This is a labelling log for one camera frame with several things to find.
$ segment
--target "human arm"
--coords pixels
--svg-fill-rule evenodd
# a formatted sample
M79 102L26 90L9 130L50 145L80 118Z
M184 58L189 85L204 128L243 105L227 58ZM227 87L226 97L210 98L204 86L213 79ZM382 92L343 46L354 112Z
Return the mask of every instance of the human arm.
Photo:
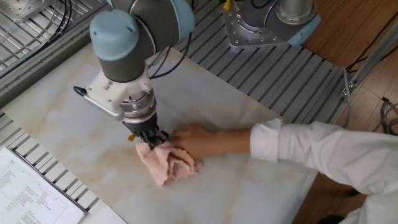
M252 157L299 162L364 194L372 194L364 207L351 213L343 223L398 223L397 137L346 131L322 123L283 125L281 119L274 119L255 125L250 137L244 138L246 147L239 152L248 152L249 147ZM185 149L191 153L189 142L186 141ZM212 140L212 148L216 148L215 142ZM220 149L210 156L230 150L223 144L218 146ZM206 151L206 146L202 144L201 149Z

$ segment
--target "light blue joint cover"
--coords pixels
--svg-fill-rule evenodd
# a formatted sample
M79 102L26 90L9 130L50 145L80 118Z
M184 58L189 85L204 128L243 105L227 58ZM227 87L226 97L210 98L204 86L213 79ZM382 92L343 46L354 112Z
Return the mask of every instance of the light blue joint cover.
M296 33L290 40L287 41L293 47L298 47L300 44L304 43L313 31L318 27L319 23L321 23L321 17L315 16L300 32Z
M128 55L136 46L139 31L136 20L127 12L102 12L90 24L90 38L95 54L102 60L114 61Z
M108 4L112 7L112 9L114 9L113 4L112 4L112 0L106 0L108 2Z
M184 37L188 36L189 33L195 28L195 18L191 6L186 2L186 0L170 0L174 12L177 17L178 23L178 36L181 41Z

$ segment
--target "metal grating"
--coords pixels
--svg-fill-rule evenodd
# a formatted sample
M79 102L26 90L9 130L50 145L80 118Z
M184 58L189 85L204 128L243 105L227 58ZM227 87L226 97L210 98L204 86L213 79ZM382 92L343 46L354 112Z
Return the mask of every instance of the metal grating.
M339 68L302 47L233 48L219 1L200 1L194 13L191 60L289 122L337 121L347 104Z
M91 11L106 4L103 0L72 0L71 24L68 30L85 18ZM16 62L29 57L34 51L39 50L53 36L59 26L63 13L64 3L61 0L54 0L54 3L42 10L34 17L22 23L16 23L0 42L0 75L10 69ZM7 30L12 24L12 19L8 18L0 11L0 40L4 38Z
M72 173L7 115L0 112L0 148L8 147L26 158L87 211L98 211L105 204Z

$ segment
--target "wire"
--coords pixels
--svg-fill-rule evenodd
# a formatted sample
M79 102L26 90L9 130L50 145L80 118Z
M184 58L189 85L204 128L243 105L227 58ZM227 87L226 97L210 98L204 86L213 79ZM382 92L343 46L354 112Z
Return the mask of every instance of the wire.
M169 71L167 71L165 73L162 73L160 75L155 75L154 74L153 76L150 77L150 79L160 78L160 77L163 77L165 75L168 75L168 74L172 73L178 66L180 66L181 62L185 59L185 57L188 54L189 46L191 45L191 40L192 40L192 33L189 34L187 48L185 49L184 54L182 55L181 59L177 62L177 64L174 65L174 67L172 69L170 69ZM164 57L162 64L164 64L164 62L166 61L166 58L167 57Z
M398 133L395 132L392 127L398 124L398 119L394 119L392 120L389 124L388 124L388 130L390 132L390 134L394 135L394 136L398 136Z
M394 104L393 106L391 106L390 109L388 109L388 110L386 111L386 113L385 113L384 115L382 115L382 121L383 121L384 118L387 117L387 115L388 115L393 109L397 109L397 106L398 106L398 103L396 103L396 104ZM372 132L375 132L375 131L380 127L380 125L382 124L382 121L380 121L380 123L373 129Z
M10 28L8 28L6 34L4 34L4 36L1 38L0 43L2 43L2 42L6 39L8 33L10 33L12 27L13 27L13 26L15 25L15 23L19 20L19 18L21 18L21 15L24 13L24 11L25 11L25 9L26 9L26 7L27 7L29 1L30 1L30 0L27 0L27 1L26 1L23 10L21 11L21 13L19 13L17 19L15 19L14 22L12 22L12 24L11 24Z
M255 8L255 9L262 9L262 8L266 7L270 1L271 1L271 0L267 0L266 3L262 4L261 6L257 6L257 5L254 3L254 0L251 0L251 5L252 5L253 8Z
M59 37L61 37L64 34L64 31L66 29L66 27L69 25L69 23L65 23L65 19L67 18L67 9L68 9L68 4L67 4L67 0L63 0L63 3L65 5L65 8L63 10L63 16L62 16L62 20L60 22L60 24L57 27L57 30L55 30L53 36L50 38L50 40L48 41L48 43L51 43L55 40L57 40ZM72 1L70 3L70 16L72 15Z
M268 12L266 14L266 17L264 18L264 27L267 28L267 19L269 17L269 14L271 13L272 8L276 5L276 3L278 2L278 0L275 0L274 3L272 3L271 7L268 9Z
M166 55L164 56L162 63L159 65L159 67L157 68L156 72L155 72L150 78L156 77L156 74L157 74L157 73L159 72L159 70L162 68L162 66L164 65L164 63L165 63L167 57L169 56L170 49L171 49L171 47L168 47L168 49L167 49L167 51L166 51Z
M63 28L62 31L66 30L70 24L70 18L72 17L72 11L73 11L73 6L72 6L72 0L69 0L69 15L68 15L68 21L65 24L65 27Z
M199 0L197 0L197 3L196 3L195 6L192 8L192 10L195 10L195 9L198 7L198 4L199 4Z
M365 50L361 53L361 55L355 60L354 63L351 65L348 65L347 71L351 72L351 69L359 63L360 60L363 60L363 56L366 54L366 52L373 46L373 44L377 41L377 39L381 36L381 34L387 29L387 27L391 24L392 21L398 16L398 12L395 13L395 15L384 25L384 27L380 30L380 32L377 34L377 36L372 40L372 42L365 48Z
M390 52L388 52L383 58L380 59L379 62L383 61L383 60L386 59L388 56L392 55L397 49L398 49L398 45L396 45L393 49L391 49ZM365 61L366 59L368 59L368 56L366 56L365 58L362 58L361 60L358 60L356 63L363 62L363 61ZM358 71L358 69L353 70L353 71L350 71L350 73L354 73L354 72L357 72L357 71Z
M192 1L191 1L191 8L192 8L192 10L194 10L195 7L196 7L196 6L195 6L195 0L192 0ZM189 34L188 42L187 42L187 45L186 45L186 47L185 47L185 52L184 52L184 54L182 55L181 59L177 62L177 64L174 65L174 67L171 68L169 71L167 71L167 72L165 72L165 73L162 73L162 74L160 74L160 75L156 75L156 74L160 71L160 69L163 67L165 61L167 60L167 57L169 56L170 49L171 49L171 47L172 47L172 46L170 46L169 49L167 49L166 55L165 55L165 57L163 58L162 63L159 65L159 68L157 68L156 72L155 72L151 77L149 77L149 79L155 79L155 78L160 78L160 77L166 76L166 75L172 73L178 66L180 66L180 64L182 63L182 61L185 59L185 57L186 57L187 54L188 54L188 50L189 50L189 46L191 45L191 41L192 41L192 33Z
M343 128L347 128L348 127L348 123L349 123L349 119L351 117L351 92L349 90L349 85L348 85L348 74L347 74L347 70L345 67L342 67L343 72L344 72L344 83L346 85L346 92L347 92L347 99L348 99L348 116L347 116L347 120L346 123L344 124Z

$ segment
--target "pink towel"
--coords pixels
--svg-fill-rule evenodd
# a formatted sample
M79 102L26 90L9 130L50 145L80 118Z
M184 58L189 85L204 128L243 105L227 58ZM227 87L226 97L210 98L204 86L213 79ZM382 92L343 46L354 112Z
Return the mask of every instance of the pink towel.
M153 150L148 144L142 143L138 144L136 149L159 186L197 175L198 168L201 166L200 161L194 161L186 151L174 148L169 142Z

